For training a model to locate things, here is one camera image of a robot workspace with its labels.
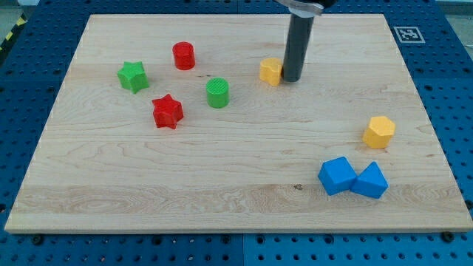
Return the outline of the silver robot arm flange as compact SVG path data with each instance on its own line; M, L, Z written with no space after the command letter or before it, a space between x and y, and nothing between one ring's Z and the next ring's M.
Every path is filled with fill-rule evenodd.
M332 7L337 0L276 0L287 7L289 12L301 18L320 16L325 9Z

